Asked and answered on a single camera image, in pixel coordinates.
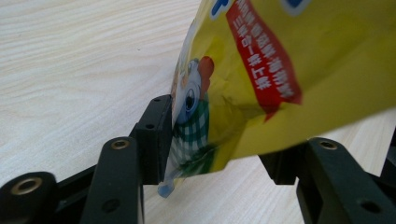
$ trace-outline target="table surface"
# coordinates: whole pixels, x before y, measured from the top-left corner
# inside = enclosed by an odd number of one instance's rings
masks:
[[[0,2],[0,185],[28,172],[63,180],[124,136],[170,91],[200,1]],[[391,109],[322,136],[378,175]],[[186,179],[163,199],[145,186],[147,223],[302,223],[295,186],[276,186],[258,157]]]

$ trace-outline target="yellow plastic bag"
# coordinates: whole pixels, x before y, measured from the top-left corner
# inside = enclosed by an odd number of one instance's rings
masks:
[[[395,11],[389,0],[203,1],[177,63],[160,194],[395,106]]]

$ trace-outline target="red printed label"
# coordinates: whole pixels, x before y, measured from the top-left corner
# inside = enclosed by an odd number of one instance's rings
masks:
[[[249,0],[235,1],[227,21],[256,98],[271,118],[282,102],[300,104],[302,94],[287,52]]]

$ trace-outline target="screw hole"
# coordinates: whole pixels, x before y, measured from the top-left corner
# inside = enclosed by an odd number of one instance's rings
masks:
[[[319,142],[319,144],[326,149],[331,149],[331,150],[337,149],[337,146],[331,142],[322,141],[322,142]]]
[[[129,142],[126,141],[126,140],[118,140],[118,141],[113,142],[111,144],[111,147],[113,149],[123,149],[123,148],[128,147],[128,146],[129,146]]]
[[[361,200],[359,202],[359,205],[364,208],[366,211],[371,212],[371,213],[380,213],[381,208],[376,204],[373,203],[369,200]]]
[[[12,189],[11,193],[14,195],[23,195],[33,192],[41,186],[43,180],[40,177],[29,177],[18,182]]]
[[[105,203],[102,205],[102,210],[105,213],[111,213],[116,211],[120,207],[120,201],[118,199],[110,199],[107,200]]]

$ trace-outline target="green checkered pattern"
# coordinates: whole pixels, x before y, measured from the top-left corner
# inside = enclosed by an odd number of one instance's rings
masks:
[[[208,157],[208,131],[209,105],[205,100],[199,102],[186,123],[175,124],[170,158],[183,176],[206,173],[210,168],[213,153]]]

